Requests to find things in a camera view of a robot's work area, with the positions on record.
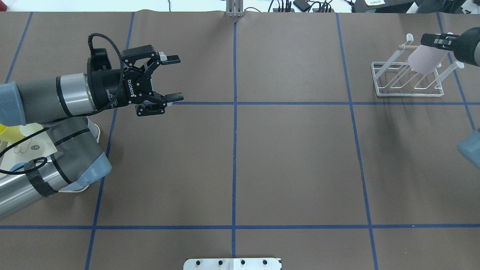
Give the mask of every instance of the white paper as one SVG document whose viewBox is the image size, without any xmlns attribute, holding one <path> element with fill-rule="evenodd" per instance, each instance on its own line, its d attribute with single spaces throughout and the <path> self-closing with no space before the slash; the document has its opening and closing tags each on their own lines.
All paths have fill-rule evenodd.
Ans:
<svg viewBox="0 0 480 270">
<path fill-rule="evenodd" d="M 365 0 L 365 3 L 367 3 L 367 6 L 378 6 L 378 5 L 385 4 L 385 1 L 384 0 Z"/>
</svg>

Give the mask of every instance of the blue tape line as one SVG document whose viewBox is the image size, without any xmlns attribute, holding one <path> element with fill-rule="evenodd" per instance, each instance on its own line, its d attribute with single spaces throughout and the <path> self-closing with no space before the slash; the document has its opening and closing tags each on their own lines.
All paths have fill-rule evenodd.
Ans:
<svg viewBox="0 0 480 270">
<path fill-rule="evenodd" d="M 237 22 L 233 24 L 233 168 L 232 168 L 232 258 L 236 255 L 237 223 Z"/>
<path fill-rule="evenodd" d="M 22 44 L 25 39 L 25 35 L 27 34 L 28 27 L 30 25 L 30 21 L 32 20 L 33 12 L 30 12 L 30 16 L 28 16 L 27 24 L 25 25 L 24 33 L 22 34 L 22 38 L 20 39 L 20 42 L 18 43 L 17 51 L 15 52 L 15 56 L 13 57 L 12 64 L 10 65 L 10 69 L 8 70 L 8 75 L 7 79 L 5 79 L 5 83 L 8 83 L 10 80 L 10 75 L 13 72 L 13 66 L 15 65 L 15 62 L 17 61 L 18 54 L 20 53 L 20 48 L 22 48 Z"/>
<path fill-rule="evenodd" d="M 437 20 L 438 20 L 438 26 L 440 27 L 440 33 L 444 33 L 444 26 L 442 25 L 442 19 L 440 17 L 440 13 L 437 12 Z M 448 53 L 448 60 L 450 61 L 450 64 L 453 63 L 452 56 L 450 53 Z M 456 73 L 456 70 L 453 71 L 453 74 L 455 76 L 456 84 L 458 85 L 458 89 L 460 90 L 460 95 L 463 100 L 463 104 L 465 105 L 465 110 L 467 111 L 467 116 L 468 116 L 468 121 L 470 122 L 470 126 L 472 130 L 475 130 L 475 124 L 473 123 L 472 115 L 470 114 L 470 109 L 468 108 L 467 100 L 465 99 L 465 94 L 463 93 L 463 88 L 462 84 L 460 83 L 460 79 L 458 78 L 458 74 Z"/>
<path fill-rule="evenodd" d="M 135 12 L 132 12 L 132 16 L 130 18 L 130 28 L 128 31 L 128 37 L 127 37 L 127 45 L 125 46 L 125 49 L 129 48 L 130 45 L 130 38 L 132 36 L 132 29 L 133 29 L 133 21 L 135 18 Z M 110 155 L 110 146 L 111 146 L 111 141 L 112 141 L 112 136 L 113 136 L 113 129 L 115 127 L 115 121 L 117 119 L 117 108 L 113 110 L 113 116 L 112 116 L 112 124 L 110 126 L 110 133 L 108 134 L 108 144 L 107 144 L 107 150 L 105 152 L 105 155 L 108 156 Z M 100 188 L 98 190 L 98 197 L 96 200 L 96 208 L 95 208 L 95 215 L 93 219 L 93 226 L 92 226 L 92 233 L 90 234 L 90 244 L 88 245 L 88 253 L 87 253 L 87 259 L 85 262 L 85 270 L 88 270 L 90 267 L 90 259 L 92 257 L 92 250 L 93 250 L 93 244 L 95 241 L 95 232 L 96 232 L 96 225 L 98 222 L 98 213 L 100 212 L 100 203 L 102 202 L 102 194 L 103 194 L 103 186 L 105 183 L 105 177 L 102 178 L 100 181 Z"/>
<path fill-rule="evenodd" d="M 231 230 L 230 225 L 140 225 L 140 226 L 97 226 L 97 230 Z"/>
<path fill-rule="evenodd" d="M 347 61 L 345 59 L 345 51 L 344 51 L 344 47 L 343 47 L 342 30 L 341 30 L 341 27 L 340 27 L 340 17 L 338 15 L 338 13 L 335 13 L 335 15 L 336 15 L 336 25 L 338 27 L 338 39 L 340 40 L 340 50 L 342 52 L 343 71 L 344 71 L 344 74 L 345 74 L 345 83 L 347 84 L 348 101 L 350 103 L 350 114 L 351 114 L 351 117 L 352 117 L 353 134 L 354 134 L 354 137 L 355 137 L 355 145 L 357 147 L 357 157 L 358 157 L 359 165 L 360 165 L 361 181 L 362 181 L 362 185 L 363 185 L 363 199 L 365 201 L 365 210 L 366 210 L 366 213 L 367 213 L 367 222 L 368 222 L 368 225 L 369 225 L 370 244 L 372 245 L 373 265 L 375 267 L 375 270 L 378 270 L 377 251 L 375 249 L 375 240 L 373 238 L 372 219 L 370 217 L 370 207 L 369 207 L 369 204 L 368 204 L 367 185 L 365 183 L 365 174 L 364 174 L 364 171 L 363 171 L 363 163 L 362 163 L 362 160 L 361 160 L 360 144 L 359 144 L 358 133 L 357 133 L 357 124 L 355 123 L 355 113 L 353 111 L 352 94 L 351 94 L 351 91 L 350 91 L 350 82 L 348 80 Z"/>
<path fill-rule="evenodd" d="M 0 225 L 0 230 L 91 230 L 92 226 L 71 225 Z"/>
<path fill-rule="evenodd" d="M 369 225 L 237 225 L 237 230 L 368 229 Z"/>
<path fill-rule="evenodd" d="M 188 102 L 188 101 L 176 101 L 173 104 L 175 105 L 233 105 L 233 102 L 215 102 L 215 101 L 199 101 L 199 102 Z"/>
<path fill-rule="evenodd" d="M 175 105 L 435 105 L 435 106 L 463 106 L 464 102 L 368 102 L 368 101 L 189 101 L 174 102 Z M 467 102 L 468 105 L 480 105 L 480 102 Z"/>
<path fill-rule="evenodd" d="M 372 225 L 374 229 L 416 229 L 416 228 L 480 228 L 480 223 L 464 224 L 386 224 Z"/>
<path fill-rule="evenodd" d="M 76 225 L 0 225 L 0 230 L 91 230 Z M 98 225 L 96 230 L 231 230 L 231 225 Z M 353 224 L 353 225 L 236 225 L 235 230 L 351 230 L 351 229 L 480 228 L 480 223 Z"/>
<path fill-rule="evenodd" d="M 273 101 L 273 102 L 238 102 L 238 105 L 349 105 L 349 102 L 315 102 L 315 101 Z"/>
</svg>

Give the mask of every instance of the power strip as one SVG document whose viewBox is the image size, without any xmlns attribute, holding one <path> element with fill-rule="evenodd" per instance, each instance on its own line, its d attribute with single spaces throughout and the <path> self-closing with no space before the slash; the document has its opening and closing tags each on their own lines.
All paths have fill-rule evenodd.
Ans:
<svg viewBox="0 0 480 270">
<path fill-rule="evenodd" d="M 312 9 L 312 12 L 316 13 L 328 13 L 328 12 L 318 12 L 319 9 Z"/>
<path fill-rule="evenodd" d="M 273 9 L 273 12 L 278 12 L 278 9 Z M 295 12 L 294 9 L 290 9 L 290 12 Z M 280 12 L 280 13 L 285 13 L 285 12 Z"/>
</svg>

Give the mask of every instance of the black cable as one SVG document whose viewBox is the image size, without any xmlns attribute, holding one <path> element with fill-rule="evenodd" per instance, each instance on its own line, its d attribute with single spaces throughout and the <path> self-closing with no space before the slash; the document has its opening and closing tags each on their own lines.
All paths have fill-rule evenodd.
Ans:
<svg viewBox="0 0 480 270">
<path fill-rule="evenodd" d="M 321 2 L 319 2 L 319 1 L 307 1 L 307 2 L 313 3 L 313 4 L 310 6 L 310 8 L 308 9 L 307 12 L 310 12 L 310 10 L 313 11 L 313 5 L 316 4 L 316 3 L 318 3 L 318 10 L 320 11 L 320 8 L 322 7 L 322 3 L 321 3 Z"/>
<path fill-rule="evenodd" d="M 48 127 L 43 128 L 42 130 L 37 131 L 37 132 L 33 133 L 32 135 L 29 135 L 29 136 L 21 139 L 20 141 L 14 143 L 14 144 L 12 144 L 12 145 L 10 145 L 9 147 L 5 148 L 2 152 L 0 152 L 0 158 L 3 157 L 3 155 L 5 155 L 5 153 L 6 153 L 7 151 L 15 148 L 16 146 L 18 146 L 18 145 L 21 144 L 22 142 L 24 142 L 24 141 L 26 141 L 26 140 L 29 140 L 29 139 L 37 136 L 38 134 L 40 134 L 40 133 L 42 133 L 42 132 L 45 132 L 45 131 L 48 130 L 48 129 L 49 129 Z M 26 170 L 26 171 L 15 172 L 15 171 L 16 171 L 16 170 L 15 170 L 15 171 L 13 171 L 13 172 L 10 172 L 10 171 L 5 171 L 5 170 L 0 169 L 0 172 L 1 172 L 1 173 L 4 173 L 4 174 L 10 174 L 10 175 L 20 175 L 20 174 L 26 174 L 26 173 L 29 173 L 29 172 L 34 172 L 34 171 L 40 169 L 41 167 L 43 167 L 43 166 L 47 163 L 47 158 L 46 158 L 46 157 L 36 158 L 36 159 L 34 159 L 33 161 L 34 161 L 34 163 L 36 163 L 37 161 L 40 161 L 40 160 L 42 161 L 42 163 L 41 163 L 40 165 L 35 166 L 35 167 L 33 167 L 33 168 L 31 168 L 31 169 L 28 169 L 28 170 Z"/>
<path fill-rule="evenodd" d="M 324 4 L 322 5 L 322 10 L 319 11 L 319 12 L 323 12 L 323 13 L 327 13 L 328 12 L 328 9 L 332 9 L 332 6 L 330 5 L 330 3 L 332 2 L 333 0 L 330 0 L 330 2 L 327 2 L 325 0 Z"/>
<path fill-rule="evenodd" d="M 353 5 L 354 5 L 353 1 L 352 0 L 350 0 L 350 1 L 343 0 L 343 1 L 347 2 L 350 5 L 350 10 L 353 11 Z"/>
<path fill-rule="evenodd" d="M 247 11 L 247 9 L 254 9 L 254 10 L 258 11 L 258 12 L 261 12 L 260 10 L 254 8 L 254 7 L 248 7 L 248 8 L 246 8 L 246 9 L 244 9 L 244 11 Z"/>
<path fill-rule="evenodd" d="M 270 2 L 270 5 L 268 6 L 268 11 L 267 11 L 267 12 L 270 12 L 270 8 L 272 7 L 273 1 L 274 1 L 274 0 L 272 0 L 272 1 Z"/>
<path fill-rule="evenodd" d="M 99 110 L 96 110 L 96 111 L 93 111 L 93 112 L 90 112 L 90 113 L 86 113 L 86 114 L 82 114 L 82 115 L 76 115 L 76 116 L 90 116 L 90 115 L 94 115 L 94 114 L 97 114 L 99 112 L 102 112 L 102 111 L 108 109 L 115 102 L 115 100 L 117 99 L 117 97 L 119 96 L 120 92 L 123 89 L 122 84 L 123 84 L 123 79 L 125 77 L 125 75 L 123 74 L 123 57 L 122 57 L 119 49 L 117 48 L 117 45 L 115 45 L 115 43 L 113 43 L 113 41 L 108 36 L 106 36 L 104 34 L 100 34 L 100 33 L 93 33 L 93 34 L 88 36 L 88 47 L 90 48 L 90 53 L 92 55 L 93 55 L 93 42 L 92 42 L 92 40 L 93 40 L 94 37 L 101 37 L 101 38 L 105 39 L 106 41 L 108 41 L 110 43 L 110 45 L 112 45 L 112 47 L 114 48 L 115 52 L 117 53 L 117 55 L 119 57 L 119 61 L 120 61 L 119 85 L 117 87 L 117 92 L 115 93 L 115 95 L 113 95 L 113 98 L 103 108 L 101 108 Z"/>
<path fill-rule="evenodd" d="M 330 3 L 332 2 L 333 0 L 330 0 L 330 2 L 327 3 L 327 10 L 325 12 L 331 12 L 332 11 L 332 5 L 330 5 Z"/>
</svg>

